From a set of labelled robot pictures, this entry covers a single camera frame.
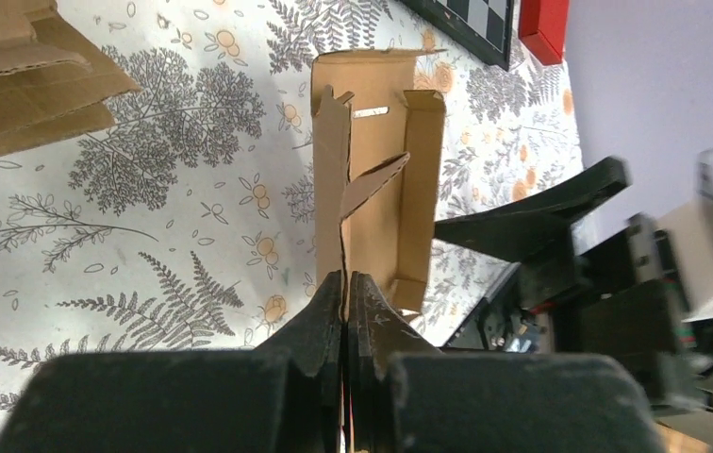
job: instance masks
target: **black and white checkered pattern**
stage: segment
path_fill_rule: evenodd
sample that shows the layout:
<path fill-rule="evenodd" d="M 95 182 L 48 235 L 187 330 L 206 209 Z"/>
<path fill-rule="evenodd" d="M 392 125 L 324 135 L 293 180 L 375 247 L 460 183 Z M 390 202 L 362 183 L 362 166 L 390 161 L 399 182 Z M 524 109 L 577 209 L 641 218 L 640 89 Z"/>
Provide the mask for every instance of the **black and white checkered pattern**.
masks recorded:
<path fill-rule="evenodd" d="M 437 0 L 459 16 L 479 36 L 503 52 L 506 0 Z"/>

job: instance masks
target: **brown cardboard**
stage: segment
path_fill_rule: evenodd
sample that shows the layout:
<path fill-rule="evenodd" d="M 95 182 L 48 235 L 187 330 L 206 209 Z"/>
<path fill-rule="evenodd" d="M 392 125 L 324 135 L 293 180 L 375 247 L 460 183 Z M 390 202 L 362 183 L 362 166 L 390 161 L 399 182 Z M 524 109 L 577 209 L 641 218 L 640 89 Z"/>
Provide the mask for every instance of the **brown cardboard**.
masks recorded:
<path fill-rule="evenodd" d="M 0 0 L 0 156 L 110 127 L 101 102 L 138 89 L 53 0 Z"/>
<path fill-rule="evenodd" d="M 428 279 L 445 121 L 439 92 L 412 90 L 423 54 L 324 54 L 311 83 L 318 279 L 370 274 L 393 307 L 413 311 Z"/>

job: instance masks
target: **tablecloth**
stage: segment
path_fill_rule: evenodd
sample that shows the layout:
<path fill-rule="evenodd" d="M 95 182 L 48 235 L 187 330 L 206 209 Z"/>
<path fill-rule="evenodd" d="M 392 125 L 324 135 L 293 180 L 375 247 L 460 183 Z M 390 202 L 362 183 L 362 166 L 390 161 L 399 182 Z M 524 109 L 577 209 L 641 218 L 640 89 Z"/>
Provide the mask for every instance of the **tablecloth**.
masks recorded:
<path fill-rule="evenodd" d="M 63 0 L 142 86 L 118 124 L 0 159 L 0 425 L 44 361 L 252 347 L 315 292 L 310 64 L 353 47 L 442 48 L 439 219 L 582 169 L 565 66 L 516 39 L 481 64 L 390 0 Z M 423 315 L 442 344 L 505 264 L 435 241 Z"/>

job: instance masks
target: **orange flower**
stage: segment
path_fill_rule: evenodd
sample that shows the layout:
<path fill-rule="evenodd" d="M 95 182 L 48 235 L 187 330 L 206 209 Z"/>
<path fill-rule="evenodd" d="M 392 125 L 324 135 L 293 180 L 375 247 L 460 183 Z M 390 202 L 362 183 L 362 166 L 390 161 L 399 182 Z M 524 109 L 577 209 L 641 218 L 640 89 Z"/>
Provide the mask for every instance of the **orange flower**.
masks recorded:
<path fill-rule="evenodd" d="M 565 110 L 566 115 L 573 115 L 573 92 L 571 89 L 562 93 L 562 109 Z"/>
<path fill-rule="evenodd" d="M 523 181 L 518 181 L 512 186 L 512 201 L 523 200 L 529 193 L 526 183 Z"/>
<path fill-rule="evenodd" d="M 423 49 L 434 50 L 437 43 L 434 40 L 434 30 L 427 28 L 423 33 Z"/>
<path fill-rule="evenodd" d="M 434 81 L 441 92 L 449 92 L 454 87 L 454 72 L 451 65 L 438 63 L 434 70 Z"/>
<path fill-rule="evenodd" d="M 537 183 L 537 172 L 535 171 L 534 167 L 529 167 L 529 169 L 526 171 L 526 184 L 529 187 L 534 187 L 534 185 Z"/>
<path fill-rule="evenodd" d="M 415 90 L 435 90 L 434 80 L 424 73 L 415 73 Z"/>

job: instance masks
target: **black frame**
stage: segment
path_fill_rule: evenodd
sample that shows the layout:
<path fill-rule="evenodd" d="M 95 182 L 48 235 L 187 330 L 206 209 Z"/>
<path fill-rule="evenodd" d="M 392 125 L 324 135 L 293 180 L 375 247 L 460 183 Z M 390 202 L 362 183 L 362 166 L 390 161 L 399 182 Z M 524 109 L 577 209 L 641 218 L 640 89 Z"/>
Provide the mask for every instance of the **black frame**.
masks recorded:
<path fill-rule="evenodd" d="M 400 0 L 407 8 L 423 17 L 434 27 L 451 37 L 468 52 L 476 55 L 482 62 L 496 65 L 509 71 L 509 54 L 512 48 L 512 21 L 515 14 L 515 0 L 506 0 L 504 18 L 504 49 L 499 52 L 487 40 L 462 20 L 461 17 L 437 0 Z"/>

